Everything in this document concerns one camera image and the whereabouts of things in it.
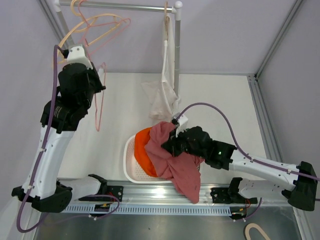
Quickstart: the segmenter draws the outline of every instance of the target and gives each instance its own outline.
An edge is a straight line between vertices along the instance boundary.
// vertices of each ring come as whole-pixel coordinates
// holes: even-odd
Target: gray wall
[[[58,40],[36,0],[1,1],[0,29],[1,210],[12,188],[25,181],[34,160],[40,117],[51,96],[51,56]],[[14,227],[10,240],[19,235]]]
[[[176,0],[169,0],[172,6]],[[105,2],[164,6],[165,0]],[[268,52],[295,0],[182,0],[181,71],[192,74],[254,73]],[[110,72],[160,73],[163,13],[83,8],[85,16],[100,13],[131,18],[131,26],[93,56]],[[63,6],[69,28],[79,23]],[[89,39],[106,32],[91,29]]]
[[[320,176],[320,1],[306,0],[259,79],[283,160]],[[320,238],[320,202],[307,214]]]

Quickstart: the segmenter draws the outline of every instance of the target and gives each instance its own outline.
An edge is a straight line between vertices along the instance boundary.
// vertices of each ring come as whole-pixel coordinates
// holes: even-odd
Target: white cloth
[[[175,84],[175,40],[171,18],[168,32],[163,26],[163,65],[161,79],[141,84],[151,108],[149,117],[157,120],[170,121],[178,111],[179,97],[174,91]]]

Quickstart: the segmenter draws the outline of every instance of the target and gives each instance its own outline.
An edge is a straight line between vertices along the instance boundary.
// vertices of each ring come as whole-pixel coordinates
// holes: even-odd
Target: vertical rack pole
[[[69,28],[68,28],[67,22],[65,20],[65,17],[62,14],[59,0],[53,0],[53,6],[54,6],[54,10],[56,11],[56,15],[59,18],[60,24],[63,28],[64,34],[66,35],[69,32]],[[66,40],[66,45],[69,47],[70,45],[74,45],[74,44],[75,44],[75,42],[74,42],[72,36],[70,35]]]
[[[181,33],[181,11],[182,2],[177,1],[174,4],[176,11],[175,18],[175,34],[174,34],[174,92],[179,95],[179,75],[180,75],[180,33]]]

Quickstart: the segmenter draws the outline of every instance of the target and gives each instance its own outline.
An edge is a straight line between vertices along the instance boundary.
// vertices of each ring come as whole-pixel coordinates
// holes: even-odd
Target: white plastic basket
[[[167,184],[170,180],[152,177],[145,173],[135,158],[135,137],[133,135],[125,144],[123,154],[123,171],[128,180],[136,184]]]

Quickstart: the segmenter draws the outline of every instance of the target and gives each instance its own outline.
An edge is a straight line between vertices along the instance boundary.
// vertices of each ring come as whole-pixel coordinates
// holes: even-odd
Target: red cloth
[[[204,160],[185,152],[177,157],[161,147],[169,138],[169,133],[175,129],[171,122],[160,122],[150,130],[150,140],[145,145],[156,175],[159,178],[171,180],[176,190],[185,195],[192,203],[199,202],[200,172],[197,167]]]

